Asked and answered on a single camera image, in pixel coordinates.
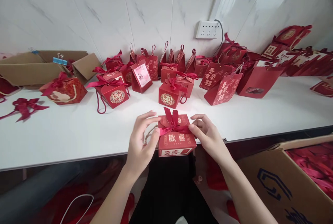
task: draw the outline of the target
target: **power cord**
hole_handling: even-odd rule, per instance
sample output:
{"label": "power cord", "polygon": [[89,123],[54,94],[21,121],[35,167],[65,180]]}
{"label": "power cord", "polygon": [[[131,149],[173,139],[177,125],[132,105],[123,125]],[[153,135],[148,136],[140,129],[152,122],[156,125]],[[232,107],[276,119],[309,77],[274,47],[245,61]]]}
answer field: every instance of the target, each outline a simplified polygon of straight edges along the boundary
{"label": "power cord", "polygon": [[221,41],[221,44],[219,45],[219,47],[217,48],[217,50],[214,52],[213,57],[215,56],[216,52],[221,48],[222,43],[223,43],[223,37],[224,37],[223,27],[222,27],[221,22],[218,19],[215,19],[214,21],[217,21],[220,24],[220,26],[221,26],[221,30],[222,30],[222,41]]}

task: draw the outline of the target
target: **white cable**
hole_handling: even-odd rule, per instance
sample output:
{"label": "white cable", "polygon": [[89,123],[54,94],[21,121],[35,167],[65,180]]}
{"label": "white cable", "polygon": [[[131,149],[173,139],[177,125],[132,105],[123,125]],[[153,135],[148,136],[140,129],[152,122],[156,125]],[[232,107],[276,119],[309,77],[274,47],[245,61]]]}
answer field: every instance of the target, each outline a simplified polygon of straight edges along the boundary
{"label": "white cable", "polygon": [[91,197],[92,197],[92,200],[91,200],[91,203],[90,203],[89,207],[87,208],[87,210],[84,212],[84,214],[81,216],[81,218],[79,219],[79,221],[78,221],[76,224],[78,224],[78,223],[80,222],[80,220],[84,217],[84,215],[85,215],[86,212],[89,210],[90,206],[92,205],[92,203],[93,203],[93,201],[94,201],[94,196],[93,196],[93,195],[90,195],[90,194],[84,194],[84,195],[79,195],[79,196],[75,197],[75,199],[72,200],[72,202],[71,202],[70,205],[68,206],[66,212],[64,213],[64,215],[63,215],[63,217],[62,217],[62,219],[61,219],[60,224],[62,224],[62,222],[63,222],[63,220],[64,220],[64,218],[65,218],[65,216],[66,216],[66,214],[67,214],[67,211],[69,210],[69,208],[70,208],[70,206],[72,205],[72,203],[73,203],[77,198],[80,198],[81,196],[91,196]]}

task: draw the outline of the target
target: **black pants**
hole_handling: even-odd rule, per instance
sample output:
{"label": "black pants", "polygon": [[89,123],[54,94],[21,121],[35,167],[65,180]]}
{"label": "black pants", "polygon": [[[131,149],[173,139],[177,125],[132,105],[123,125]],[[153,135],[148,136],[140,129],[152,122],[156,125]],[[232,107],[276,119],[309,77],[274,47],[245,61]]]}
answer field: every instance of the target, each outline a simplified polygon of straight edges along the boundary
{"label": "black pants", "polygon": [[158,157],[149,164],[149,174],[130,224],[175,224],[184,216],[188,224],[214,223],[205,199],[192,180],[193,155]]}

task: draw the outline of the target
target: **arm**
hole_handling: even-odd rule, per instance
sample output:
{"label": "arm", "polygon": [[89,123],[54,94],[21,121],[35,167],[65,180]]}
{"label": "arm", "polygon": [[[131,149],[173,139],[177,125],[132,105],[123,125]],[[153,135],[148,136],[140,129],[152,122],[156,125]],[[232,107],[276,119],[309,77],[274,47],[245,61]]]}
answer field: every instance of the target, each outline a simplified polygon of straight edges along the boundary
{"label": "arm", "polygon": [[160,137],[160,129],[157,128],[150,142],[147,145],[143,144],[144,132],[148,125],[160,120],[158,117],[148,118],[155,115],[156,112],[150,111],[137,117],[129,141],[126,164],[91,224],[120,223],[130,190],[152,159]]}
{"label": "arm", "polygon": [[232,159],[216,126],[204,114],[191,117],[190,131],[218,163],[242,224],[278,224],[261,201],[237,163]]}

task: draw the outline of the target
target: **gold circular emblem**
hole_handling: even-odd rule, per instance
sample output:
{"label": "gold circular emblem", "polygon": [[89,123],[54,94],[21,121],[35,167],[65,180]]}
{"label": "gold circular emblem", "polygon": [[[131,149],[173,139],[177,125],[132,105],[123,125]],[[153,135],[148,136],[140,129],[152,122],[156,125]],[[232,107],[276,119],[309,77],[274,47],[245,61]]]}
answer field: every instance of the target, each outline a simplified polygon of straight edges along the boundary
{"label": "gold circular emblem", "polygon": [[164,93],[161,95],[161,100],[164,102],[166,105],[174,105],[174,99],[171,95]]}
{"label": "gold circular emblem", "polygon": [[110,101],[111,103],[121,103],[125,98],[125,93],[121,90],[116,90],[114,92],[112,92],[111,96],[110,96]]}
{"label": "gold circular emblem", "polygon": [[286,34],[282,35],[281,40],[290,39],[295,33],[296,33],[296,30],[295,29],[291,29]]}
{"label": "gold circular emblem", "polygon": [[130,73],[130,72],[127,73],[125,79],[126,79],[126,82],[129,82],[129,83],[132,82],[132,73]]}

